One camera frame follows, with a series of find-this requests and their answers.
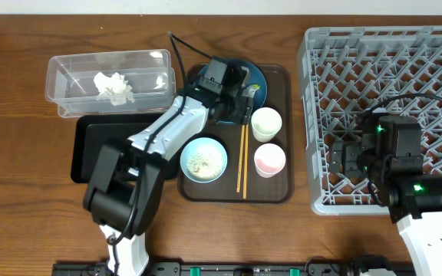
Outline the green yellow snack wrapper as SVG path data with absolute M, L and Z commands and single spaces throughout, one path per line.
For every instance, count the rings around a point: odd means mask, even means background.
M 259 89 L 260 86 L 258 84 L 252 84 L 245 88 L 245 90 L 242 92 L 242 95 L 244 97 L 254 97 Z

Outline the white cup green inside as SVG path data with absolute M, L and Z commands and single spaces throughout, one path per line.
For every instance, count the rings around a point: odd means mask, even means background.
M 282 117 L 270 107 L 256 110 L 251 117 L 252 133 L 261 143 L 269 142 L 282 128 Z

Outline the light blue bowl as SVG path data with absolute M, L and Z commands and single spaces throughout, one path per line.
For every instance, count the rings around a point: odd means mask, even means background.
M 180 154 L 180 168 L 184 176 L 198 183 L 218 179 L 227 165 L 228 154 L 225 147 L 213 138 L 196 138 L 188 142 Z

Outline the white rice food waste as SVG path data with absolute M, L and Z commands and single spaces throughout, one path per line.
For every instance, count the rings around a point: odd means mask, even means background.
M 223 155 L 210 146 L 199 148 L 187 160 L 187 170 L 197 180 L 213 180 L 223 171 Z

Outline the white cup pink inside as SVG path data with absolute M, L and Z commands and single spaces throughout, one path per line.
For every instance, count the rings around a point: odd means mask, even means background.
M 285 167 L 285 152 L 274 143 L 265 143 L 255 151 L 254 162 L 256 172 L 262 178 L 270 178 L 280 173 Z

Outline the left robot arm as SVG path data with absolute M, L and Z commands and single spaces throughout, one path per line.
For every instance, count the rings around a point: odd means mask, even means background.
M 208 120 L 248 123 L 254 104 L 245 92 L 250 74 L 246 62 L 212 59 L 145 130 L 125 140 L 112 137 L 101 147 L 83 207 L 107 239 L 110 274 L 145 272 L 145 232 L 159 208 L 168 162 Z

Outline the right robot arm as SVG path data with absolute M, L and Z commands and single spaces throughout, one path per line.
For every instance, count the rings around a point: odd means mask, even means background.
M 414 117 L 372 113 L 358 142 L 336 141 L 329 169 L 365 177 L 373 200 L 388 209 L 418 275 L 442 275 L 442 176 L 426 174 L 421 125 Z

